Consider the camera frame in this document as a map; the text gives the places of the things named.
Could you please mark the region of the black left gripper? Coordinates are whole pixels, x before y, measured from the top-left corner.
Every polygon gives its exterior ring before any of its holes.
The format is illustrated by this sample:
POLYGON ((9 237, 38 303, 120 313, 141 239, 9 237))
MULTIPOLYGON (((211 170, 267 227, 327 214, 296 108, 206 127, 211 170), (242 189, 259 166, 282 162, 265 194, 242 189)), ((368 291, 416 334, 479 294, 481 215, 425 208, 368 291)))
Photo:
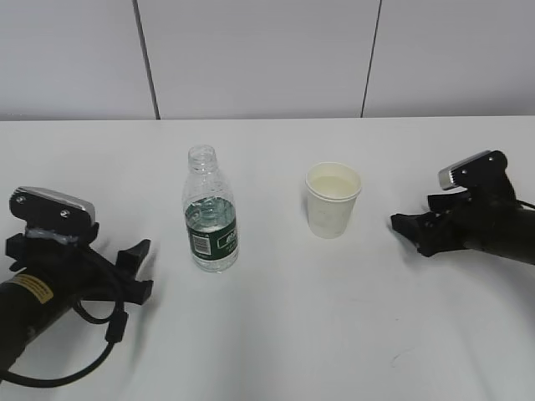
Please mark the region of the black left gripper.
POLYGON ((53 289, 65 290, 84 300, 114 302, 118 299, 144 304, 152 293, 152 280, 138 280, 141 265, 150 251, 144 239, 120 250, 112 263, 90 247, 98 234, 95 225, 76 242, 62 244, 52 238, 31 238, 19 233, 6 240, 5 254, 13 259, 13 272, 46 278, 53 289))

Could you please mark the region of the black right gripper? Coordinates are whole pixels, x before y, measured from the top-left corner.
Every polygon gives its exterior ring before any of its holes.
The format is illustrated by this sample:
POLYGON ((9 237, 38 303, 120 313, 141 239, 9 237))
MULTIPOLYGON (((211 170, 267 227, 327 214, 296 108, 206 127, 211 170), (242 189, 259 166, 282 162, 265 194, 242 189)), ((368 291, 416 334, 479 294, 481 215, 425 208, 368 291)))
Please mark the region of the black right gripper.
POLYGON ((521 204, 507 173, 498 182, 462 192, 428 195, 430 210, 394 214, 393 231, 423 256, 472 249, 497 256, 521 254, 521 204))

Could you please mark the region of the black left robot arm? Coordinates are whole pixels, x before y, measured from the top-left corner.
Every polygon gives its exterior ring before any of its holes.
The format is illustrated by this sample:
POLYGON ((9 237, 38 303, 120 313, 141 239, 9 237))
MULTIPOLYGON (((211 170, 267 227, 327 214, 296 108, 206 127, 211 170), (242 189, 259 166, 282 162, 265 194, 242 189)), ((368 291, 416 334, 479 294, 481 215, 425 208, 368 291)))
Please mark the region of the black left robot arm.
POLYGON ((151 295, 153 282, 136 278, 150 250, 150 240, 119 251, 110 262, 90 247, 96 237, 61 244, 53 239, 17 234, 7 239, 6 254, 15 274, 1 284, 1 368, 13 366, 24 349, 69 309, 83 301, 111 302, 108 317, 92 317, 107 325, 105 339, 121 341, 127 320, 125 304, 141 305, 151 295))

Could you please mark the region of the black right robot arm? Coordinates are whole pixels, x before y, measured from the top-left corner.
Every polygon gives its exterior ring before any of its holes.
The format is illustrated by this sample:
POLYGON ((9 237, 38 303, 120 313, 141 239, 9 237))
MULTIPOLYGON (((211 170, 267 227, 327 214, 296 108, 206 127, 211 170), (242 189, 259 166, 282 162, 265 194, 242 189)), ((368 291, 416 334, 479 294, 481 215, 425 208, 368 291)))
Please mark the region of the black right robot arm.
POLYGON ((394 214, 393 231, 426 257, 473 250, 534 263, 534 211, 523 207, 505 172, 461 183, 463 191, 430 195, 429 210, 394 214))

